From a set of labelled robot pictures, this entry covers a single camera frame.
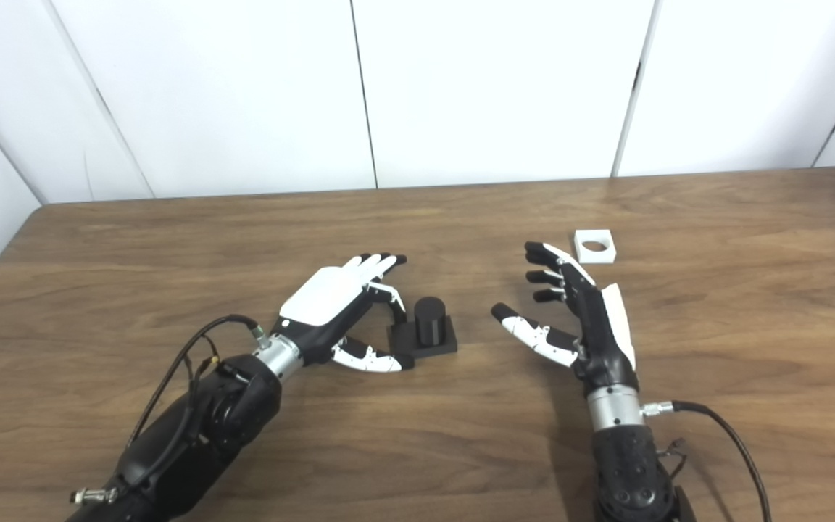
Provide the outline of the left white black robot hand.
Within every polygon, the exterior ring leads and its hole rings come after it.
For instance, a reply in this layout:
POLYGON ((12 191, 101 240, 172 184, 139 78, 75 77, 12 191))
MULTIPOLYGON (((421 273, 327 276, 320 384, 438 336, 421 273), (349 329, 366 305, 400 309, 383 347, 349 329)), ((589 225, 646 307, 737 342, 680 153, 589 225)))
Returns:
POLYGON ((359 254, 343 265, 319 268, 281 305, 268 342, 255 352, 281 382, 296 370, 334 361, 352 370, 397 373, 415 366, 413 357, 377 350, 350 330, 375 304, 391 308, 396 324, 407 321, 397 288, 383 278, 403 254, 359 254))

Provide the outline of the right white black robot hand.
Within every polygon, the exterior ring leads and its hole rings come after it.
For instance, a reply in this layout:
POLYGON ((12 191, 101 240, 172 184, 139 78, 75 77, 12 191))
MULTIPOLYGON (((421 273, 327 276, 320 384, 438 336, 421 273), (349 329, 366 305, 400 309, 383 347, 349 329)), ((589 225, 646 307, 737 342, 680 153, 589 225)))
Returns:
POLYGON ((579 320, 581 332, 573 335, 537 323, 499 302, 491 314, 501 327, 538 355, 573 370, 587 394, 613 386, 639 390, 635 349, 619 285, 599 288, 572 254, 546 242, 527 241, 524 248, 526 260, 543 267, 528 271, 525 277, 547 285, 534 293, 533 300, 563 303, 579 320))

